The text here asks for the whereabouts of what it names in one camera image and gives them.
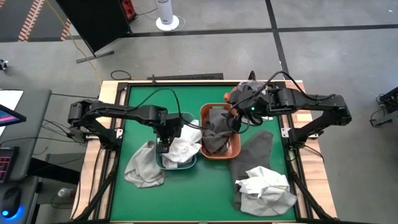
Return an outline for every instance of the monitor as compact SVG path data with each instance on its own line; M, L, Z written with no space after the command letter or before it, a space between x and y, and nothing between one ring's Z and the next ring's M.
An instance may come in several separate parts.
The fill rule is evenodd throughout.
M26 117L0 105L0 127L25 122Z

